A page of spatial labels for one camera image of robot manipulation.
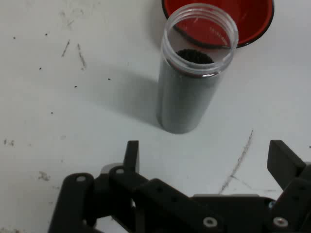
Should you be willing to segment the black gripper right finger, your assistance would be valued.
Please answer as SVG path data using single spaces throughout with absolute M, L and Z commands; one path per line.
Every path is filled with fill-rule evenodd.
M 299 158 L 283 141 L 271 140 L 267 168 L 283 192 L 267 217 L 273 232 L 311 231 L 311 164 Z

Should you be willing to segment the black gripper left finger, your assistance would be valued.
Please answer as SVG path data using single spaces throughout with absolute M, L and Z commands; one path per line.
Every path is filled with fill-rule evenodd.
M 138 173 L 139 143 L 127 143 L 123 164 L 94 178 L 67 176 L 62 183 L 51 233 L 94 233 L 111 216 L 129 233 L 221 233 L 223 218 L 159 179 Z

